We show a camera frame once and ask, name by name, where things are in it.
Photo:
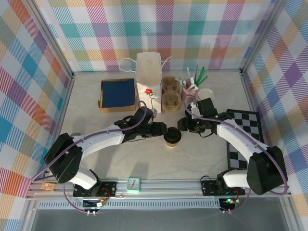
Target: small green clock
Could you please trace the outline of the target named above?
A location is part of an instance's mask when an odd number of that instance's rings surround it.
[[[140,179],[139,178],[128,178],[127,179],[127,192],[138,193],[140,191]]]

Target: white table surface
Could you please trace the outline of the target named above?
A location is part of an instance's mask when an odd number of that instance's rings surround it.
[[[163,76],[179,77],[180,74],[184,78],[187,72],[164,72]],[[201,88],[214,92],[213,103],[219,113],[228,108],[249,110],[238,72],[207,72],[207,75]],[[98,108],[101,80],[117,78],[134,78],[134,73],[77,74],[61,133],[89,134],[133,115],[134,112],[102,113]],[[154,120],[176,127],[184,116],[182,106],[177,113],[162,111]],[[94,170],[101,179],[197,179],[203,175],[215,178],[227,169],[227,146],[225,140],[215,135],[201,138],[198,134],[182,132],[182,139],[174,148],[165,145],[163,136],[126,142],[87,156],[81,165]]]

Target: cardboard box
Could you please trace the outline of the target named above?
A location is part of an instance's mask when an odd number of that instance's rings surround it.
[[[136,81],[134,80],[134,87],[135,87],[135,103],[130,106],[125,106],[125,107],[102,107],[103,106],[103,82],[116,82],[116,81],[126,81],[129,80],[130,78],[124,78],[124,79],[107,79],[107,80],[102,80],[101,82],[101,97],[100,100],[98,100],[98,107],[101,112],[107,113],[107,112],[128,112],[128,111],[135,111],[138,105],[138,91],[137,91],[137,86],[136,86]]]

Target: small white cup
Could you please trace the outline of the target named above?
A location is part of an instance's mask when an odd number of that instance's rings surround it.
[[[207,98],[211,98],[211,100],[214,99],[214,93],[212,90],[208,88],[202,88],[198,91],[198,100],[205,100]]]

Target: red flower sticker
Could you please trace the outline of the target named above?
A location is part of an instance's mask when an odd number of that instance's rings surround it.
[[[153,93],[153,91],[152,91],[151,89],[148,89],[148,88],[147,88],[147,89],[145,90],[145,93],[151,94],[151,93]]]

